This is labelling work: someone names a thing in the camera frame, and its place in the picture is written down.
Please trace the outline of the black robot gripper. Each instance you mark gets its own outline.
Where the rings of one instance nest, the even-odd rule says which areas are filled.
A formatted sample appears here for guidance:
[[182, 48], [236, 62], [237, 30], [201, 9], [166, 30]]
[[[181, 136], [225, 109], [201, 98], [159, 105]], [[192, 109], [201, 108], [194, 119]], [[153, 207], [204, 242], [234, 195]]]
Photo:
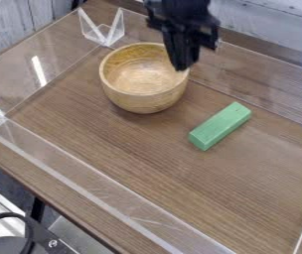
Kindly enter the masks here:
[[218, 47], [221, 21], [210, 11], [212, 0], [143, 0], [143, 5], [149, 26], [162, 31], [171, 64], [186, 70], [200, 60], [201, 46]]

